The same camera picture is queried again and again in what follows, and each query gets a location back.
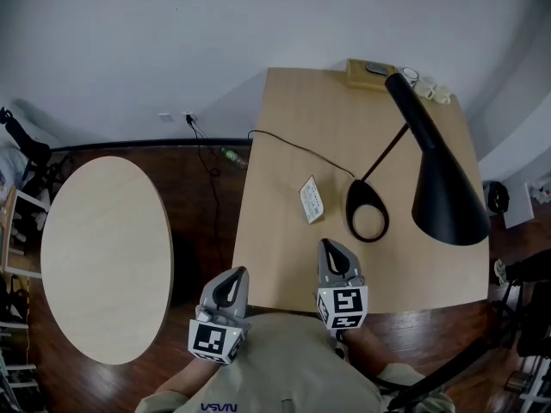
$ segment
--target round table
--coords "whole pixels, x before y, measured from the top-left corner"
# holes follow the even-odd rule
[[[170,226],[150,179],[121,157],[76,170],[53,201],[40,263],[52,314],[78,350],[105,364],[144,353],[173,275]]]

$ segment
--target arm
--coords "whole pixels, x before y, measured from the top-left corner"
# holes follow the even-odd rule
[[[398,356],[388,350],[365,324],[358,329],[345,330],[343,338],[348,346],[350,364],[363,376],[380,377],[385,381],[402,385],[413,385],[423,378],[422,374],[415,372],[411,367],[399,363]],[[448,396],[435,393],[417,404],[413,411],[453,413],[455,407]]]
[[[195,395],[213,376],[220,364],[194,358],[183,370],[164,382],[155,393],[176,391],[185,397]]]
[[[367,378],[376,377],[388,364],[399,362],[365,324],[358,329],[345,330],[343,338],[348,346],[350,364]]]

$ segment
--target power outlet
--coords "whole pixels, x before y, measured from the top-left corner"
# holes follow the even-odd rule
[[[188,115],[191,116],[191,120],[193,121],[193,123],[197,124],[197,115],[195,115],[195,113],[193,112],[182,112],[183,120],[187,120]]]
[[[171,114],[158,114],[158,118],[159,118],[162,122],[166,122],[166,123],[174,122],[174,118],[172,118],[172,115],[171,115]]]

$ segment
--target small device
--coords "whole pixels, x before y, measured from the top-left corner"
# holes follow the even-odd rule
[[[358,258],[339,242],[319,242],[318,292],[316,306],[331,336],[337,330],[362,325],[368,314],[368,287]]]
[[[379,63],[372,63],[371,61],[368,61],[365,64],[365,70],[369,73],[382,75],[383,77],[387,77],[389,74],[388,69],[384,65],[380,65]]]
[[[355,89],[387,91],[385,79],[393,73],[396,73],[393,65],[362,59],[346,61],[346,84]]]
[[[230,364],[245,342],[249,273],[244,266],[229,269],[203,288],[195,320],[189,322],[188,350],[197,358]]]

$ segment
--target black cable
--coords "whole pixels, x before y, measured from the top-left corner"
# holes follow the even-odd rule
[[[289,144],[289,145],[292,145],[293,147],[296,147],[296,148],[299,148],[301,150],[304,150],[304,151],[307,151],[308,153],[314,155],[315,157],[319,157],[321,160],[323,161],[326,161],[327,163],[330,163],[333,167],[336,167],[338,168],[339,170],[342,170],[344,171],[345,173],[348,173],[349,175],[352,176],[352,178],[356,179],[356,177],[354,176],[354,173],[352,173],[351,171],[341,167],[340,165],[338,165],[337,163],[334,163],[332,161],[330,161],[329,159],[327,159],[326,157],[323,157],[321,156],[320,154],[316,153],[315,151],[312,151],[310,149],[307,149],[305,147],[301,147],[300,145],[297,145],[297,144],[293,144],[292,142],[289,142],[287,141],[286,139],[283,139],[283,138],[280,138],[279,136],[277,136],[276,134],[273,134],[273,133],[270,133],[270,132],[265,132],[264,130],[251,130],[250,132],[247,133],[247,139],[251,139],[251,133],[264,133],[264,134],[268,134],[269,136],[272,136],[273,138],[276,138],[276,139],[279,139],[280,141],[284,142],[285,144]]]
[[[197,131],[195,130],[195,127],[193,127],[192,124],[189,124],[189,127],[193,132],[195,133],[195,140],[197,141],[197,156],[201,160],[201,163],[203,164],[203,167],[205,167],[205,171],[208,173],[208,181],[210,182],[210,188],[213,190],[213,197],[214,202],[216,202],[216,207],[214,208],[214,224],[213,224],[213,233],[214,233],[214,241],[216,243],[216,249],[218,250],[218,258],[220,260],[220,266],[222,269],[226,269],[226,264],[224,262],[224,256],[222,255],[222,249],[220,247],[220,237],[218,234],[218,220],[220,216],[220,201],[218,200],[218,195],[216,194],[216,187],[214,186],[214,178],[220,177],[220,170],[216,167],[209,169],[207,167],[207,163],[205,163],[203,156],[201,156],[201,140],[199,139],[199,135],[197,134]],[[214,154],[214,151],[209,148],[211,153],[213,153],[214,157],[216,157],[216,154]]]
[[[188,122],[188,126],[189,128],[191,128],[191,130],[193,130],[193,132],[195,133],[195,137],[197,138],[197,134],[199,134],[199,136],[201,136],[202,139],[206,139],[207,137],[200,131],[200,130],[197,130],[195,128],[195,126],[193,125],[193,121],[191,120],[187,120],[186,121]],[[211,152],[211,154],[216,158],[218,159],[218,156],[216,155],[216,153],[214,152],[213,150],[213,147],[211,147],[210,145],[205,145],[208,150]]]

